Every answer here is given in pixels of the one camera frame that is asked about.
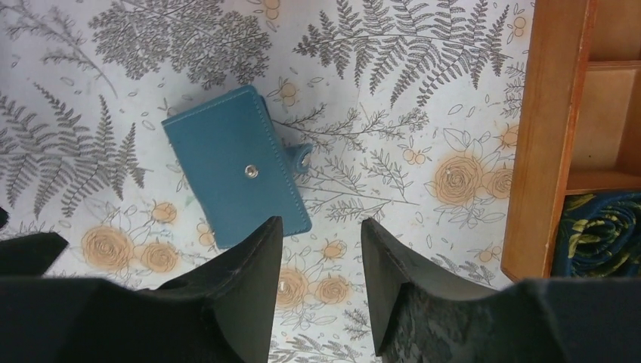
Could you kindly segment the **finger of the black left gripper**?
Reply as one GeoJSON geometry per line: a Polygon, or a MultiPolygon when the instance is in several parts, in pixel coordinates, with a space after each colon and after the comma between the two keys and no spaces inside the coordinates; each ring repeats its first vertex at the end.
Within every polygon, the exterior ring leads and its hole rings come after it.
{"type": "Polygon", "coordinates": [[[55,232],[1,240],[2,277],[41,277],[69,243],[55,232]]]}

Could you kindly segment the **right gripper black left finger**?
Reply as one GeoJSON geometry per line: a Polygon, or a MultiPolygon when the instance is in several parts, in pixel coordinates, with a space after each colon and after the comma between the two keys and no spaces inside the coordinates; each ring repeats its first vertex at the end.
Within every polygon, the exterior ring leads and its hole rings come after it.
{"type": "Polygon", "coordinates": [[[278,217],[150,290],[103,278],[2,277],[3,362],[265,362],[283,244],[278,217]]]}

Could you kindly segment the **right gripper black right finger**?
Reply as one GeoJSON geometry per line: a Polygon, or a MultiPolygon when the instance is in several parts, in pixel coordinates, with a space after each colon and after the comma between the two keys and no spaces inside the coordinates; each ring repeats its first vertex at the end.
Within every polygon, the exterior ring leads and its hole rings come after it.
{"type": "Polygon", "coordinates": [[[468,281],[374,219],[361,249],[375,353],[384,362],[638,362],[637,278],[468,281]]]}

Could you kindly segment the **blue card holder wallet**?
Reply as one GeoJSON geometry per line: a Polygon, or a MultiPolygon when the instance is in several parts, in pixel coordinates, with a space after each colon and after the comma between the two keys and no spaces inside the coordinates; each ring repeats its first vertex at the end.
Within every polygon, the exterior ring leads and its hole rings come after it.
{"type": "Polygon", "coordinates": [[[308,171],[313,146],[283,144],[254,86],[171,116],[162,126],[219,247],[236,246],[272,216],[282,219],[285,236],[311,230],[294,177],[308,171]]]}

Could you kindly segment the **wooden compartment tray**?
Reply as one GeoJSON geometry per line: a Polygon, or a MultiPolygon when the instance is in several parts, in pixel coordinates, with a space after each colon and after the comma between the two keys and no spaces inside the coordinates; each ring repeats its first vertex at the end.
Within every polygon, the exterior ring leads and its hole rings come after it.
{"type": "Polygon", "coordinates": [[[538,1],[501,268],[640,273],[640,3],[538,1]]]}

